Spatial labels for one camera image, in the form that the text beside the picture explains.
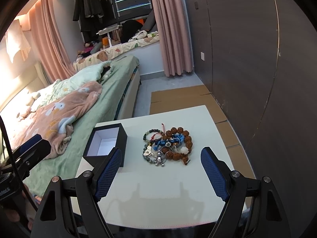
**green bed sheet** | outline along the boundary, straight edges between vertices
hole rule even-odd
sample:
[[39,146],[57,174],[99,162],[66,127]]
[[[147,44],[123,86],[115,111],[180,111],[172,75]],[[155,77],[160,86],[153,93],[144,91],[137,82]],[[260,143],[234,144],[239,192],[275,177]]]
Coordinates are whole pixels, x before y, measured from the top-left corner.
[[93,127],[99,122],[113,121],[121,96],[139,60],[125,56],[113,61],[114,70],[102,84],[102,93],[94,106],[74,123],[74,133],[63,155],[42,160],[23,182],[33,194],[42,196],[53,176],[74,178]]

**headboard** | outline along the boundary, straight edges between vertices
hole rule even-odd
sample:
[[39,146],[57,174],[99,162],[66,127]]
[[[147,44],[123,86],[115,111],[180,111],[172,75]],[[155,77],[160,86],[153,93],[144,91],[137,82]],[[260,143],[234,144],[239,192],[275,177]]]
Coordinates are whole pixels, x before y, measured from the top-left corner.
[[8,89],[0,96],[0,112],[25,87],[29,90],[29,93],[32,93],[48,85],[49,82],[43,72],[41,63],[35,63],[8,83]]

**pink blanket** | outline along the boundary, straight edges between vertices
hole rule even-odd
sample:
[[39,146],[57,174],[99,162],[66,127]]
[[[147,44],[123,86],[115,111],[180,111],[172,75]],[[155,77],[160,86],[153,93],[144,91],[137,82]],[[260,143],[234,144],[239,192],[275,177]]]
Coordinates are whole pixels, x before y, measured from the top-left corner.
[[77,91],[31,113],[21,120],[19,132],[11,138],[12,149],[16,149],[35,134],[40,134],[52,147],[45,159],[63,154],[74,131],[72,123],[95,104],[101,92],[102,86],[98,82],[89,82]]

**wardrobe door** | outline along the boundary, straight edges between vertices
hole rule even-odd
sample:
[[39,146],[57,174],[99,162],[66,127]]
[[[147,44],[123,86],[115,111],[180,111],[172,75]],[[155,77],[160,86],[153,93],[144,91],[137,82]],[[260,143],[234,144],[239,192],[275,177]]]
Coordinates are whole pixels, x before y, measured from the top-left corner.
[[264,117],[248,158],[268,175],[282,199],[292,237],[317,211],[317,32],[293,0],[276,0],[280,56]]
[[188,13],[195,73],[211,91],[212,47],[206,0],[185,0]]
[[274,0],[207,0],[212,34],[212,94],[243,146],[264,112],[276,68]]

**metal screw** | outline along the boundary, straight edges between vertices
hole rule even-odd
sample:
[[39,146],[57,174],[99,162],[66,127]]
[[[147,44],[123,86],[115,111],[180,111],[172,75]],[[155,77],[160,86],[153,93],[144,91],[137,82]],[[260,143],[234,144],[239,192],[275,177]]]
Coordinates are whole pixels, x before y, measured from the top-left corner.
[[238,171],[232,171],[231,174],[232,174],[233,177],[239,177],[240,176],[240,173]]
[[89,177],[89,176],[91,176],[91,171],[89,171],[89,170],[84,171],[84,172],[83,172],[83,176],[84,176],[84,177]]
[[264,177],[263,177],[263,180],[264,180],[265,182],[270,182],[270,181],[271,181],[271,178],[268,177],[268,176],[264,176]]
[[59,177],[58,176],[54,176],[53,178],[52,178],[52,182],[57,182],[59,180]]

